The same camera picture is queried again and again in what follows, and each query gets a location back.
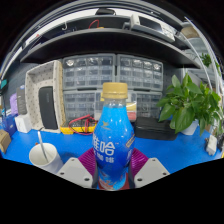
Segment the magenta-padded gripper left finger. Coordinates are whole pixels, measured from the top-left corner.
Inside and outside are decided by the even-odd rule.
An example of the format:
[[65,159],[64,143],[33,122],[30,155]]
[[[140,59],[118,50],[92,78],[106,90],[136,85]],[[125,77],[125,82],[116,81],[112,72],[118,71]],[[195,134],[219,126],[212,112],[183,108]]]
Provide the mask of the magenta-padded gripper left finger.
[[98,169],[94,150],[90,148],[78,158],[71,157],[57,175],[84,188],[96,188]]

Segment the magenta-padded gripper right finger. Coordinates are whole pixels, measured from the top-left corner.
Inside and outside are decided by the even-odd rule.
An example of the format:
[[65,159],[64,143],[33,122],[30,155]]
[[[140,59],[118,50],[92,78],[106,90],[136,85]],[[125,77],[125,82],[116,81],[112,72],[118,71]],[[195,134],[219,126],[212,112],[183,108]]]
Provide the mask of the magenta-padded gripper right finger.
[[148,158],[134,149],[128,168],[130,188],[140,188],[169,175],[169,171],[155,157]]

